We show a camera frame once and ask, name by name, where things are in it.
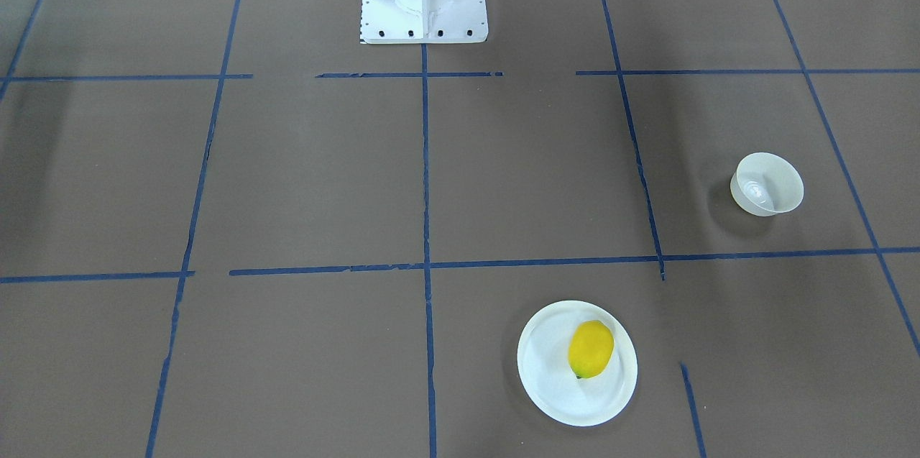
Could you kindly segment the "yellow lemon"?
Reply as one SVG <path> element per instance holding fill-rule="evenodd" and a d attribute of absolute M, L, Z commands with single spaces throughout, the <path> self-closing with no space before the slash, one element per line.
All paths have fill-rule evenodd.
<path fill-rule="evenodd" d="M 606 324 L 600 320 L 584 321 L 572 334 L 566 360 L 577 378 L 594 378 L 607 369 L 614 350 L 615 338 Z"/>

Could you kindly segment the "white small bowl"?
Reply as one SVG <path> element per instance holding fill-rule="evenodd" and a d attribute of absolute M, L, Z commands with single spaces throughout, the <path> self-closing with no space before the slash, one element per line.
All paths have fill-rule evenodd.
<path fill-rule="evenodd" d="M 730 195 L 743 211 L 768 218 L 797 209 L 803 202 L 804 185 L 791 163 L 759 151 L 737 164 L 730 178 Z"/>

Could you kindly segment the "white round plate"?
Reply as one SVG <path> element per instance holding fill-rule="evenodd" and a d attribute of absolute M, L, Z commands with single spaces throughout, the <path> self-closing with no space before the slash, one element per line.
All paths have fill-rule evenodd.
<path fill-rule="evenodd" d="M 612 332 L 612 356 L 594 378 L 578 378 L 568 348 L 579 324 L 600 321 Z M 585 301 L 558 301 L 536 311 L 520 334 L 517 370 L 529 399 L 569 426 L 597 426 L 618 416 L 638 383 L 634 344 L 620 321 Z"/>

